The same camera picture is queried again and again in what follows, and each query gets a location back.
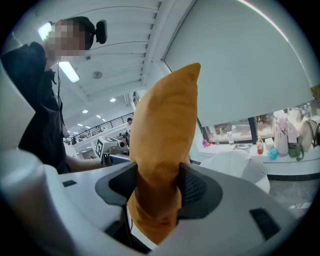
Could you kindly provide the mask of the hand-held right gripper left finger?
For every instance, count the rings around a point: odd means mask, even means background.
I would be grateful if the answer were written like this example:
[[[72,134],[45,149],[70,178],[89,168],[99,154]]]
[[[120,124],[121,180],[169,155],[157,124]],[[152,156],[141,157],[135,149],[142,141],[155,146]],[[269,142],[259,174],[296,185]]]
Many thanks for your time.
[[[110,189],[124,163],[58,174],[33,154],[11,149],[0,154],[0,191],[32,241],[50,256],[135,256],[107,233],[125,221],[126,198]]]

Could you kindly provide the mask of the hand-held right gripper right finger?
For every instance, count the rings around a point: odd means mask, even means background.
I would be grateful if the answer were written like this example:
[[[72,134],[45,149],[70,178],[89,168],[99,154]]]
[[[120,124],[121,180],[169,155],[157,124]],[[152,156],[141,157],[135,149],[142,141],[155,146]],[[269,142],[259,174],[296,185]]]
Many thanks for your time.
[[[204,182],[200,195],[183,201],[178,224],[157,256],[268,256],[298,225],[288,209],[247,180],[180,164],[180,187],[191,178]]]

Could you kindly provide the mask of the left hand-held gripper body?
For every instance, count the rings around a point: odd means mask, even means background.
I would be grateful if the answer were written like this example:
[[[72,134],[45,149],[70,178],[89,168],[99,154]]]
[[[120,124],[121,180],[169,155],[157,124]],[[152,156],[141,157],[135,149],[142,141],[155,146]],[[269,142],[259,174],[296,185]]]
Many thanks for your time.
[[[96,143],[95,153],[102,165],[106,165],[105,158],[109,155],[127,152],[129,147],[121,140],[110,136],[99,136]]]

